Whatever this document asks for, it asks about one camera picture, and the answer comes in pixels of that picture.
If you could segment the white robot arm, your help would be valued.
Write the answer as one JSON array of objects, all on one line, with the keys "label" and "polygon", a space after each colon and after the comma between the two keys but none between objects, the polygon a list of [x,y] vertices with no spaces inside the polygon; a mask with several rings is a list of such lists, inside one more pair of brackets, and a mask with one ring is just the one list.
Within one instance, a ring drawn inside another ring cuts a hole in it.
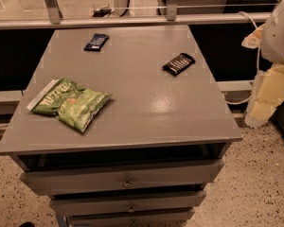
[{"label": "white robot arm", "polygon": [[261,57],[272,63],[266,71],[258,70],[248,102],[245,124],[259,128],[266,124],[284,101],[284,0],[266,22],[245,37],[246,48],[257,48]]}]

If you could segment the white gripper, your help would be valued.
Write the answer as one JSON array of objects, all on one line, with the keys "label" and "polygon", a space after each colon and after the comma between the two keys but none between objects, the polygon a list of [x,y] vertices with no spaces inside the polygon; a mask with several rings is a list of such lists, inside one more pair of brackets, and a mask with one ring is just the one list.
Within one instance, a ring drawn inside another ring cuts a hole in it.
[{"label": "white gripper", "polygon": [[257,73],[246,109],[245,124],[259,128],[284,101],[284,8],[276,8],[265,25],[245,37],[241,45],[250,49],[261,47],[262,57],[274,63],[268,71]]}]

